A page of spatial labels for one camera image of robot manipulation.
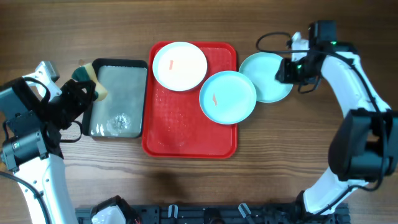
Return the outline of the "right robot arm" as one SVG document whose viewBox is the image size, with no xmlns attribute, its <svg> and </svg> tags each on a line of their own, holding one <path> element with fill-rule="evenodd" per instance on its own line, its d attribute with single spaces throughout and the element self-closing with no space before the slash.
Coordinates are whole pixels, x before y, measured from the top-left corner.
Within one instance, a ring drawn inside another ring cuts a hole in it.
<svg viewBox="0 0 398 224">
<path fill-rule="evenodd" d="M 326 80 L 343 113 L 328 150 L 328 168 L 295 202 L 279 212 L 289 220 L 321 222 L 355 190 L 376 191 L 397 167 L 397 112 L 382 100 L 352 44 L 291 40 L 275 76 L 281 83 Z"/>
</svg>

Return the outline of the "teal plate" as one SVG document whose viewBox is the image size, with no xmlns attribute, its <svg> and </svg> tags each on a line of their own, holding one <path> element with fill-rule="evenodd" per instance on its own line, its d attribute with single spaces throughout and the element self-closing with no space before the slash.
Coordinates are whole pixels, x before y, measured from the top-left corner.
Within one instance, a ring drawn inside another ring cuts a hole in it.
<svg viewBox="0 0 398 224">
<path fill-rule="evenodd" d="M 246 58 L 239 68 L 239 73 L 252 81 L 257 101 L 275 103 L 284 99 L 292 90 L 293 84 L 283 84 L 275 79 L 282 62 L 277 54 L 258 52 Z"/>
<path fill-rule="evenodd" d="M 252 113 L 257 93 L 247 76 L 235 71 L 223 71 L 204 82 L 199 102 L 208 119 L 218 124 L 236 124 Z"/>
</svg>

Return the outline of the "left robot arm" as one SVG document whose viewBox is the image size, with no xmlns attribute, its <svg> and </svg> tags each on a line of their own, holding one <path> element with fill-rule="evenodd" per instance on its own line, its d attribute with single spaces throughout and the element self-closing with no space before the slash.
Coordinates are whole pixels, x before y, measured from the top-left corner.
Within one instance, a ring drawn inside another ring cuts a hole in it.
<svg viewBox="0 0 398 224">
<path fill-rule="evenodd" d="M 68 129 L 95 96 L 93 81 L 67 81 L 52 98 L 47 90 L 40 100 L 28 85 L 36 80 L 18 78 L 1 87 L 1 112 L 5 131 L 1 175 L 18 182 L 33 223 L 77 223 L 68 194 L 65 163 L 60 148 L 61 130 Z"/>
</svg>

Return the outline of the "green yellow sponge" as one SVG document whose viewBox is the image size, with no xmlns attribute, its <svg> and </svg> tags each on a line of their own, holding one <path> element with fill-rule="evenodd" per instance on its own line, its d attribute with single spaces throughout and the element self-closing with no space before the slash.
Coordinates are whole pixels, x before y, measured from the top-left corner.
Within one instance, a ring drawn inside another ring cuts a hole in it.
<svg viewBox="0 0 398 224">
<path fill-rule="evenodd" d="M 72 78 L 78 82 L 93 81 L 95 84 L 95 101 L 102 101 L 108 95 L 108 91 L 98 81 L 96 72 L 91 63 L 84 64 L 72 73 Z"/>
</svg>

